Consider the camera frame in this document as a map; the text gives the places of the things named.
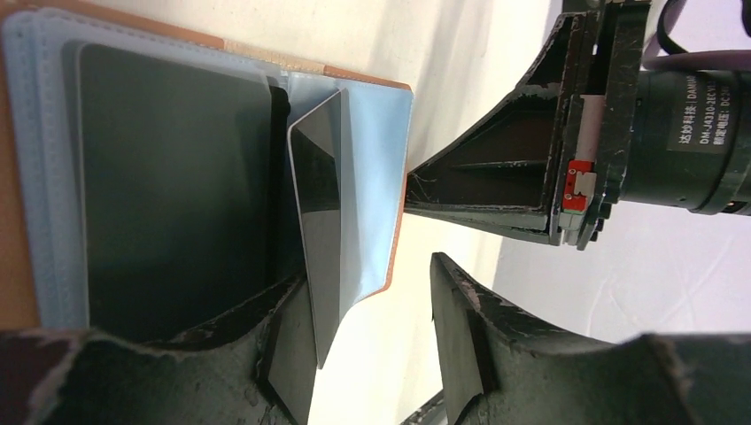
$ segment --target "white floor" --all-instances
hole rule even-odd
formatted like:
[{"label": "white floor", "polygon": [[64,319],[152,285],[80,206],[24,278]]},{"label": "white floor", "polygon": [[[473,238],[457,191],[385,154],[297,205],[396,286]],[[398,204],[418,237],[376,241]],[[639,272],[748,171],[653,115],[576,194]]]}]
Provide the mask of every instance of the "white floor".
[{"label": "white floor", "polygon": [[[97,0],[97,3],[410,84],[416,94],[410,167],[446,146],[514,87],[538,53],[550,14],[549,0]],[[712,9],[716,0],[696,3]],[[701,20],[705,15],[697,16]],[[723,31],[722,22],[717,25],[718,31]],[[745,262],[737,261],[751,251],[751,243],[743,237],[751,235],[751,222],[726,220],[717,224],[713,232],[715,222],[702,221],[701,231],[693,233],[686,226],[699,222],[682,222],[682,216],[677,214],[680,212],[658,214],[659,220],[652,222],[654,210],[618,205],[624,206],[616,208],[616,216],[611,220],[614,229],[603,234],[604,238],[611,238],[609,242],[602,243],[603,248],[587,252],[587,257],[561,251],[564,248],[526,247],[512,241],[505,242],[501,255],[499,237],[405,216],[392,287],[357,305],[345,318],[327,366],[317,376],[310,423],[399,423],[440,389],[430,321],[428,274],[433,251],[449,253],[477,280],[493,285],[502,295],[531,312],[571,330],[607,340],[619,340],[651,328],[751,329],[751,316],[740,309],[749,305],[751,289],[733,286],[751,272]],[[629,233],[648,222],[650,226]],[[666,235],[670,239],[659,237],[664,229],[668,229]],[[733,237],[729,237],[728,233],[734,229]],[[681,237],[686,235],[690,236],[689,242],[697,244],[691,250],[686,248],[688,243],[681,243]],[[620,280],[614,284],[609,265],[621,264],[636,249],[613,251],[619,245],[619,237],[625,239],[624,243],[631,243],[629,246],[641,243],[644,254],[637,259],[656,264],[654,270],[664,272],[694,262],[691,270],[703,279],[701,286],[687,288],[672,284],[668,272],[658,272],[655,280],[654,274],[640,268],[635,259],[616,269],[615,277]],[[721,251],[697,262],[702,260],[705,240],[710,249]],[[650,241],[662,242],[649,246]],[[679,262],[657,264],[655,255],[671,249],[693,254]],[[731,251],[736,254],[727,257]],[[592,267],[595,261],[600,265]],[[697,307],[696,288],[709,294],[712,302]],[[729,311],[724,310],[728,302],[732,305]],[[661,315],[655,313],[684,317],[681,314],[689,307],[692,310],[686,311],[700,308],[708,316],[694,315],[693,320],[668,323],[660,322]]]}]

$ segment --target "red component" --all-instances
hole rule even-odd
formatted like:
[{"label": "red component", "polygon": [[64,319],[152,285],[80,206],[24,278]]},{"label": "red component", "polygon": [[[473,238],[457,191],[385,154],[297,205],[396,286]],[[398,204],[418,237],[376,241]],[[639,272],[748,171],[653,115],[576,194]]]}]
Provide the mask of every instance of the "red component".
[{"label": "red component", "polygon": [[574,188],[577,185],[577,174],[590,173],[594,164],[589,161],[573,160],[569,162],[569,169],[566,172],[566,188],[563,190],[563,200],[561,206],[564,210],[573,210],[583,213],[586,210],[587,198],[584,195],[574,195]]}]

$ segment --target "white table surface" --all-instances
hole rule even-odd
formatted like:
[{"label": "white table surface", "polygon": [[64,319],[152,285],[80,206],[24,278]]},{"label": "white table surface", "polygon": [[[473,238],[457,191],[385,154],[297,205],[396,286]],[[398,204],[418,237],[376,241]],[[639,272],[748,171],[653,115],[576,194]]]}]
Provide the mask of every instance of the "white table surface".
[{"label": "white table surface", "polygon": [[[549,0],[97,3],[410,84],[410,167],[514,87],[537,56],[551,15]],[[686,47],[740,40],[728,29],[740,28],[739,1],[688,3],[677,39],[684,41],[680,35],[691,26],[704,36],[689,35]],[[749,219],[624,204],[585,253],[508,240],[501,250],[498,236],[406,215],[391,289],[345,318],[316,377],[310,423],[399,423],[440,389],[430,321],[433,251],[447,252],[477,280],[544,319],[617,341],[649,329],[751,329],[749,236]]]}]

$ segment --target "wallet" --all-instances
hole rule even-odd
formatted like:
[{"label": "wallet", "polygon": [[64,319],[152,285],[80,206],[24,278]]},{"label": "wallet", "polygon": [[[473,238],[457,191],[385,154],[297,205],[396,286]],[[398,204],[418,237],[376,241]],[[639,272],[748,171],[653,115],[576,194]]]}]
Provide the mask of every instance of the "wallet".
[{"label": "wallet", "polygon": [[2,16],[0,327],[168,340],[304,264],[322,366],[389,286],[410,88],[71,0]]}]

